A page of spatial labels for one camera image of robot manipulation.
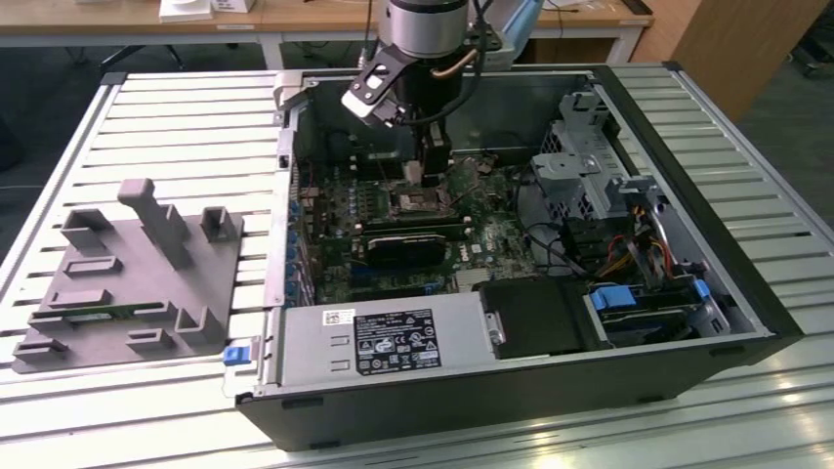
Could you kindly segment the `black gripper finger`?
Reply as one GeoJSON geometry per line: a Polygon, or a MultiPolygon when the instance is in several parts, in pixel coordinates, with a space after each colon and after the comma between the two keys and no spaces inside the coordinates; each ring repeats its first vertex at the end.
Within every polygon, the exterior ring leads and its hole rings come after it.
{"type": "Polygon", "coordinates": [[[431,188],[439,185],[440,177],[448,169],[452,143],[444,121],[432,122],[419,130],[421,132],[419,140],[420,185],[431,188]]]}

